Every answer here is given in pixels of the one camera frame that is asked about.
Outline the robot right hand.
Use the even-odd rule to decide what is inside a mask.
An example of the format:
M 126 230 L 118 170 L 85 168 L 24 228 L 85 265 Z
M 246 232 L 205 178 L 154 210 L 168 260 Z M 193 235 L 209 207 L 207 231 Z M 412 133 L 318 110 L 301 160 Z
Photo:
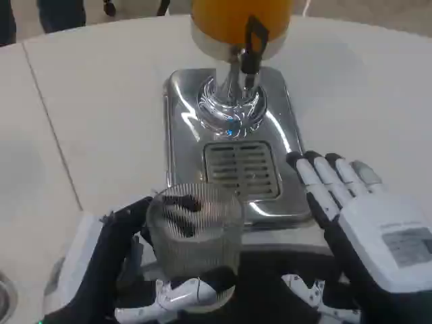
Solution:
M 336 153 L 286 155 L 311 215 L 350 282 L 361 323 L 431 322 L 431 222 L 366 163 Z

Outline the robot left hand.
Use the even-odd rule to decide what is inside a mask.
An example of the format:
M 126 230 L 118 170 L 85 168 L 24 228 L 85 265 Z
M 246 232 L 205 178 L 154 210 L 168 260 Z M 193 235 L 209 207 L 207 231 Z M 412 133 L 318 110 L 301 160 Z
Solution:
M 108 215 L 85 215 L 65 258 L 45 288 L 40 323 L 168 323 L 180 311 L 215 299 L 238 277 L 227 266 L 194 277 L 177 277 L 168 287 L 159 280 L 144 288 L 152 296 L 142 306 L 118 307 L 118 279 L 133 237 L 145 227 L 151 196 Z

